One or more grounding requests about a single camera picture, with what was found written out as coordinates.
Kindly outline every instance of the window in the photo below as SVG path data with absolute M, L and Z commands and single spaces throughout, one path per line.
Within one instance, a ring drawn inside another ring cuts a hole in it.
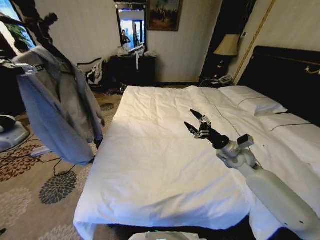
M 0 12 L 12 19 L 21 21 L 10 0 L 0 0 Z M 22 42 L 25 42 L 30 49 L 35 47 L 29 33 L 23 26 L 6 24 L 6 27 L 14 40 L 21 40 Z

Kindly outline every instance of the table lamp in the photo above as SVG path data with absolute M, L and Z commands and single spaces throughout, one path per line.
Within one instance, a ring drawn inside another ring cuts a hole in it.
M 215 79 L 224 76 L 228 71 L 228 66 L 232 57 L 238 55 L 239 34 L 226 34 L 213 54 L 221 56 L 221 61 L 216 66 L 216 71 L 213 74 Z

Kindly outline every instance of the white bedsheet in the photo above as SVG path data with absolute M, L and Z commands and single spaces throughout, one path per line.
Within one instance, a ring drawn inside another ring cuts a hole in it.
M 199 126 L 189 109 L 207 115 L 212 127 L 232 140 L 252 135 L 250 148 L 262 166 L 320 216 L 320 178 L 221 92 L 129 86 L 75 211 L 73 223 L 84 239 L 93 238 L 97 224 L 227 229 L 248 213 L 258 240 L 281 227 L 245 178 L 216 157 L 210 142 L 189 133 L 184 121 Z

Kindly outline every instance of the wall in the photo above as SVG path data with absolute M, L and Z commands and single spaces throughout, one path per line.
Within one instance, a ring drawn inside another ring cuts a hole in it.
M 198 82 L 222 1 L 184 0 L 179 30 L 148 31 L 159 82 Z
M 54 45 L 73 63 L 117 52 L 120 36 L 113 0 L 36 0 L 42 17 L 58 15 L 50 27 Z M 178 32 L 148 31 L 150 51 L 158 54 L 156 80 L 197 82 L 222 0 L 184 0 Z
M 229 67 L 229 74 L 232 76 L 237 73 L 271 3 L 272 0 L 256 1 L 244 30 L 247 34 L 240 43 L 238 58 Z M 239 69 L 235 82 L 237 83 L 241 78 L 255 46 L 320 51 L 319 10 L 319 0 L 276 0 L 252 49 Z

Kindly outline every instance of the wall trim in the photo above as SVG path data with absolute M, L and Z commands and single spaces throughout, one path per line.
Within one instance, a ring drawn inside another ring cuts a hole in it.
M 252 47 L 254 46 L 255 41 L 256 41 L 258 35 L 260 34 L 261 29 L 263 28 L 263 26 L 264 26 L 264 24 L 265 24 L 265 22 L 266 22 L 266 20 L 267 20 L 267 18 L 268 18 L 268 16 L 269 16 L 269 13 L 271 12 L 271 10 L 272 10 L 275 2 L 276 2 L 276 0 L 272 0 L 272 2 L 270 3 L 267 11 L 265 12 L 265 14 L 264 14 L 264 16 L 263 16 L 263 19 L 262 19 L 262 21 L 261 21 L 261 23 L 260 23 L 257 31 L 255 32 L 255 34 L 254 34 L 254 36 L 253 36 L 253 39 L 252 39 L 252 41 L 251 41 L 248 49 L 246 50 L 244 57 L 243 57 L 242 60 L 241 60 L 240 65 L 238 66 L 238 68 L 237 68 L 237 70 L 236 70 L 236 72 L 235 72 L 235 74 L 234 74 L 234 76 L 233 76 L 233 83 L 236 81 L 236 78 L 237 78 L 240 70 L 242 69 L 242 67 L 243 67 L 243 65 L 244 65 L 244 63 L 245 63 L 245 61 L 246 61 L 246 59 L 247 59 L 247 57 L 248 57 L 248 55 L 249 55 Z

